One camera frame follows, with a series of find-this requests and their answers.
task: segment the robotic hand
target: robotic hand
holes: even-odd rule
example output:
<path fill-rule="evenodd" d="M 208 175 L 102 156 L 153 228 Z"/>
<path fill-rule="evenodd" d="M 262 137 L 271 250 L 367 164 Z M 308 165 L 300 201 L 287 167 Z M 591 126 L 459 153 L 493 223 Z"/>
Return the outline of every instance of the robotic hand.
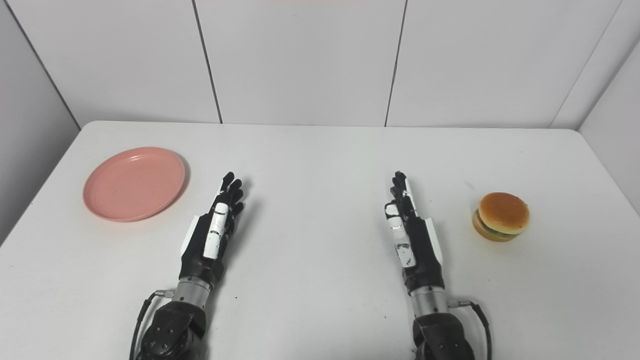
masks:
<path fill-rule="evenodd" d="M 222 279 L 222 258 L 236 229 L 236 217 L 244 209 L 242 181 L 229 172 L 220 192 L 206 214 L 195 217 L 182 246 L 182 268 L 173 291 L 158 290 L 143 305 L 131 343 L 130 360 L 197 360 L 207 330 L 205 304 L 214 286 Z M 140 323 L 155 296 L 172 301 L 160 307 L 134 357 Z"/>
<path fill-rule="evenodd" d="M 416 360 L 474 360 L 465 339 L 462 323 L 450 307 L 471 306 L 482 321 L 487 339 L 487 359 L 491 359 L 489 323 L 480 307 L 471 301 L 447 301 L 442 279 L 442 251 L 431 218 L 423 220 L 406 176 L 398 171 L 393 178 L 394 200 L 385 205 L 396 252 L 403 267 L 404 285 L 411 296 L 415 320 L 413 340 Z"/>

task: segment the white finger segment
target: white finger segment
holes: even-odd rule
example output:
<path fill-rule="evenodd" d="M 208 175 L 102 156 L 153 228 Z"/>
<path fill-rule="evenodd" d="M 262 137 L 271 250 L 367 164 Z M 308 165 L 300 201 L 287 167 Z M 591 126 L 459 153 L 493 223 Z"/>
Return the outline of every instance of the white finger segment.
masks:
<path fill-rule="evenodd" d="M 229 206 L 222 202 L 219 202 L 213 209 L 213 218 L 211 219 L 211 225 L 209 226 L 209 232 L 207 233 L 207 242 L 205 242 L 204 252 L 202 253 L 205 258 L 218 258 L 220 238 L 224 235 L 225 222 L 227 221 L 228 213 Z"/>

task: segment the sesame bun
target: sesame bun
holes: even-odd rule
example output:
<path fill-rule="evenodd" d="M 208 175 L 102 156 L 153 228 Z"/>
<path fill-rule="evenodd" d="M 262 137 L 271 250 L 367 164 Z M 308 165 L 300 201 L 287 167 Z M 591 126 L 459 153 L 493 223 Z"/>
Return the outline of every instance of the sesame bun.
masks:
<path fill-rule="evenodd" d="M 510 193 L 489 193 L 480 201 L 473 225 L 480 235 L 493 241 L 516 237 L 529 223 L 529 208 Z"/>

